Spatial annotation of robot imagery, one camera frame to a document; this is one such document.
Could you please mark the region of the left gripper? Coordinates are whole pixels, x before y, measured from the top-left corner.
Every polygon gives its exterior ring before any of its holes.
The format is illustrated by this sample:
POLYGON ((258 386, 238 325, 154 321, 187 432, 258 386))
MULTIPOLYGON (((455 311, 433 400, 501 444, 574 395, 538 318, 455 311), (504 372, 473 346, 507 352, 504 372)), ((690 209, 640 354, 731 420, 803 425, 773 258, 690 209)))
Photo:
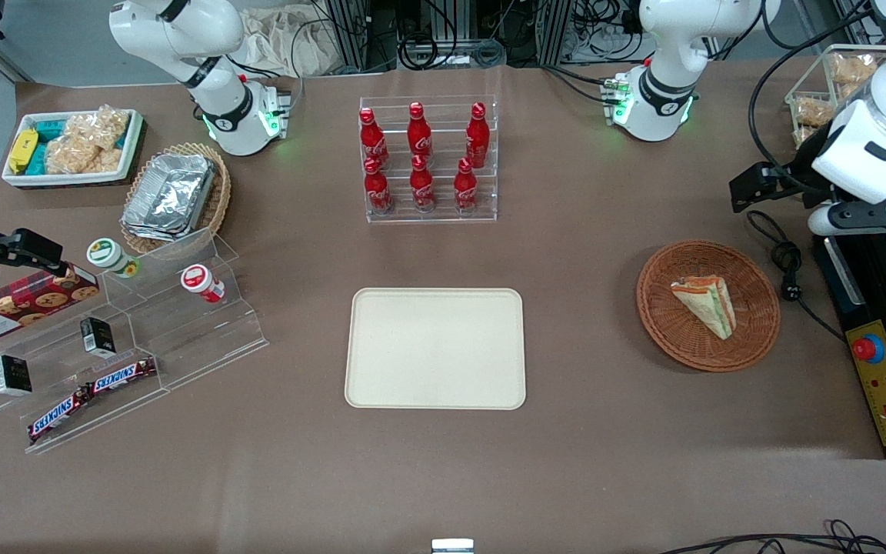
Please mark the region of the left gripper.
MULTIPOLYGON (((798 187, 790 177, 791 173, 780 165, 756 162, 728 183, 732 211, 741 214, 759 202, 787 199, 798 194, 798 187)), ((819 236, 886 234, 886 202, 820 205, 810 214, 808 228, 819 236)))

